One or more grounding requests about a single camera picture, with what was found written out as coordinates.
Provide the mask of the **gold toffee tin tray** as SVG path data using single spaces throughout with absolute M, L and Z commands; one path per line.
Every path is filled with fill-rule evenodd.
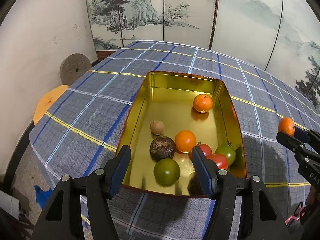
M 199 113 L 193 100 L 199 94 L 207 94 L 213 107 L 207 113 Z M 137 92 L 127 116 L 118 146 L 129 146 L 131 161 L 123 180 L 123 187 L 166 196 L 191 197 L 188 183 L 195 172 L 187 153 L 176 152 L 174 161 L 180 167 L 180 177 L 171 186 L 161 186 L 153 174 L 156 162 L 149 148 L 156 138 L 150 131 L 152 121 L 165 125 L 163 135 L 174 139 L 183 130 L 192 131 L 198 142 L 207 144 L 213 151 L 227 144 L 236 151 L 236 159 L 228 168 L 238 178 L 247 177 L 244 144 L 239 119 L 225 83 L 204 76 L 149 72 Z

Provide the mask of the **grey round millstone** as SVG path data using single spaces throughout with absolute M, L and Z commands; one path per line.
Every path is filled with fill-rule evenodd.
M 60 66 L 60 79 L 64 85 L 72 85 L 92 67 L 89 59 L 83 54 L 67 56 Z

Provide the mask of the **painted folding screen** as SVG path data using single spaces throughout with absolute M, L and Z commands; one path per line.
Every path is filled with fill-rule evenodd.
M 319 20 L 306 0 L 86 0 L 97 50 L 188 44 L 278 77 L 319 107 Z

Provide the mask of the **blue tape scrap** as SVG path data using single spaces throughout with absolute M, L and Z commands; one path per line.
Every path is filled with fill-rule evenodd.
M 44 191 L 39 185 L 34 185 L 35 190 L 35 200 L 39 204 L 40 208 L 43 209 L 50 195 L 52 194 L 52 189 Z

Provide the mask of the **orange round wooden stool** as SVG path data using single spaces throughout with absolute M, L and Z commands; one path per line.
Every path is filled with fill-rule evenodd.
M 37 103 L 35 113 L 33 116 L 33 123 L 36 125 L 40 119 L 45 115 L 51 105 L 69 88 L 68 85 L 60 85 L 51 91 L 47 92 L 40 98 Z

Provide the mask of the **dark brown passion fruit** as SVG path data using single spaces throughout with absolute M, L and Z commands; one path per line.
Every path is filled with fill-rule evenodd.
M 155 138 L 149 148 L 150 156 L 154 161 L 172 159 L 176 150 L 174 141 L 169 137 Z

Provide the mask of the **green tomato small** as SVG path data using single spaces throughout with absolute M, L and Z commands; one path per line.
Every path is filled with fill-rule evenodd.
M 224 155 L 228 160 L 228 166 L 231 166 L 236 159 L 236 151 L 227 144 L 218 146 L 215 150 L 215 154 Z

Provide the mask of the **tan longan fruit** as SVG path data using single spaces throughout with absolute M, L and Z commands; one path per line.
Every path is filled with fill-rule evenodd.
M 161 135 L 164 133 L 165 125 L 161 121 L 152 121 L 150 123 L 150 131 L 154 135 Z

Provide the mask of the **small orange mandarin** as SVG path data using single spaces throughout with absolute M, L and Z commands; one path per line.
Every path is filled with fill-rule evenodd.
M 295 134 L 295 123 L 289 117 L 283 117 L 278 124 L 278 132 L 284 132 L 289 136 L 294 136 Z

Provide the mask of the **small red cherry tomato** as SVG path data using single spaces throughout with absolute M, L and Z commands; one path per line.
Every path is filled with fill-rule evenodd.
M 206 156 L 206 158 L 212 155 L 212 149 L 207 144 L 199 144 L 199 147 Z

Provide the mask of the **dark brown round fruit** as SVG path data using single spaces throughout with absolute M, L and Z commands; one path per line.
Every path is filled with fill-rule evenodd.
M 190 196 L 204 196 L 204 192 L 196 172 L 191 174 L 187 189 Z

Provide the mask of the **green tomato large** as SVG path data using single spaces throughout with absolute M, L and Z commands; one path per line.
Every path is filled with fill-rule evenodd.
M 157 162 L 153 174 L 159 185 L 171 186 L 179 179 L 181 171 L 176 161 L 165 158 Z

